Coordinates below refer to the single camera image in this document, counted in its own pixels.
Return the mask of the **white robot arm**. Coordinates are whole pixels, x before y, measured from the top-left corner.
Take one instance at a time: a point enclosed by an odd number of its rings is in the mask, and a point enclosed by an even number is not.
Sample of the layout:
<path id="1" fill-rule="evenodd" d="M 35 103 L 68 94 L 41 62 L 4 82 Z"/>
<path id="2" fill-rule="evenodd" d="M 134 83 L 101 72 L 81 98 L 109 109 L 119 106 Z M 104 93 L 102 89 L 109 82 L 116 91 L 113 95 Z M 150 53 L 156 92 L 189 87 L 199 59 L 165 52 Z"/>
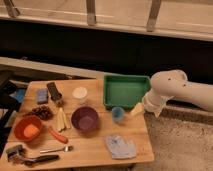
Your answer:
<path id="1" fill-rule="evenodd" d="M 151 89 L 142 98 L 144 109 L 158 117 L 175 99 L 213 112 L 213 85 L 190 82 L 182 70 L 161 71 L 150 79 Z"/>

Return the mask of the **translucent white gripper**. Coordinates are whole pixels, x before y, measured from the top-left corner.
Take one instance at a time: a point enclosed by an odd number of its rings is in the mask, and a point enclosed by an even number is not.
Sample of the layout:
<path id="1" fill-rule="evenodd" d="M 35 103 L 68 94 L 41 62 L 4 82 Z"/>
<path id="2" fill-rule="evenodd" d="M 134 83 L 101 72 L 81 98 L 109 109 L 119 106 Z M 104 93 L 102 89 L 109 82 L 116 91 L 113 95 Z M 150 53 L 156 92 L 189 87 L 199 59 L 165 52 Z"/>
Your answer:
<path id="1" fill-rule="evenodd" d="M 166 103 L 171 99 L 172 97 L 162 96 L 156 92 L 147 92 L 142 98 L 142 103 L 147 112 L 151 112 L 156 117 L 159 117 Z"/>

